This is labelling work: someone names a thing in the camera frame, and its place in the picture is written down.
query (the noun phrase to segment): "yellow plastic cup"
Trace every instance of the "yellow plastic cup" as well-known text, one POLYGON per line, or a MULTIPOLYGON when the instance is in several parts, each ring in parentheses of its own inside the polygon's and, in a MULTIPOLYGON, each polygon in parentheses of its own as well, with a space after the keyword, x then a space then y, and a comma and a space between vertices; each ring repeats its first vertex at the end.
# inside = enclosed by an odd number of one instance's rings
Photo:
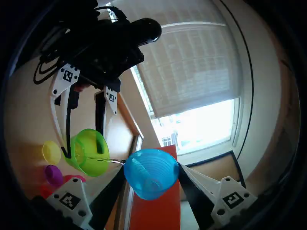
POLYGON ((108 162, 97 159, 109 159, 109 148, 104 137, 94 129, 84 129, 70 139, 71 158, 66 162, 88 176, 96 177, 105 173, 108 162))
POLYGON ((61 150, 54 141, 46 141, 42 147, 42 154, 48 164, 56 165, 61 159, 61 150))

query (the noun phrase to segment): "purple plastic cup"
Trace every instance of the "purple plastic cup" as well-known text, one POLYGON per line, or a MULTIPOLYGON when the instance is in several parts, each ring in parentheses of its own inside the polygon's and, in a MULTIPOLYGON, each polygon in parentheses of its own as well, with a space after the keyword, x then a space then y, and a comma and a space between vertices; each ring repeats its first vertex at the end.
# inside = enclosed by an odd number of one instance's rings
POLYGON ((63 175, 60 169, 54 165, 48 165, 44 169, 45 178, 49 184, 59 187, 63 184, 63 175))

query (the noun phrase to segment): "blue plastic cup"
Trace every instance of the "blue plastic cup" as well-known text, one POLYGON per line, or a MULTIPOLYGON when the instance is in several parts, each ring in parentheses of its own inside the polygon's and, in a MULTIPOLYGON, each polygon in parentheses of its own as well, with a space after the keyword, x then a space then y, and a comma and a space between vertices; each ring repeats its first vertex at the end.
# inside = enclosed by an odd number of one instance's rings
POLYGON ((158 149, 143 149, 126 160, 124 174, 140 198, 155 200, 175 184, 179 167, 170 154, 158 149))

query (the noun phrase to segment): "white bracket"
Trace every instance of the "white bracket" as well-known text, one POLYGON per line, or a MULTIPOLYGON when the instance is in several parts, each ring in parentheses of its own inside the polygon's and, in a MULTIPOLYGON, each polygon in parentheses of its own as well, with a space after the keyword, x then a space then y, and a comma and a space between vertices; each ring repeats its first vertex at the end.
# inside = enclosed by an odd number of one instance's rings
POLYGON ((229 176, 217 181, 184 165, 181 166, 191 181, 213 202, 211 216, 215 228, 227 225, 232 217, 240 216, 242 210, 248 209, 257 200, 256 196, 229 176))
POLYGON ((121 169, 122 165, 109 172, 89 180, 85 183, 79 178, 71 178, 46 200, 56 210, 59 210, 64 218, 82 229, 90 230, 89 222, 93 217, 89 205, 111 182, 121 169))
POLYGON ((78 81, 80 70, 70 64, 63 66, 54 76, 49 88, 49 104, 51 118, 53 121, 56 137, 61 145, 66 150, 69 146, 66 144, 66 117, 70 87, 78 81), (58 96, 61 96, 61 126, 56 115, 54 101, 58 96))
POLYGON ((57 98, 78 81, 80 70, 70 64, 63 66, 53 77, 50 87, 50 96, 57 98))
POLYGON ((104 98, 111 107, 114 115, 117 114, 117 92, 112 90, 110 87, 104 87, 104 98))

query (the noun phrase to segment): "orange surface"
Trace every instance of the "orange surface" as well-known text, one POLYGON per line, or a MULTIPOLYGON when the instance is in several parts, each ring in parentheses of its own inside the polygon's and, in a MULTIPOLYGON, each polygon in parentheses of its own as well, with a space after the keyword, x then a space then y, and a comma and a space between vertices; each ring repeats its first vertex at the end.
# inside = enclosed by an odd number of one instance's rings
MULTIPOLYGON (((175 145, 158 148, 177 159, 175 145)), ((142 200, 134 194, 129 230, 180 230, 179 181, 157 200, 142 200)))

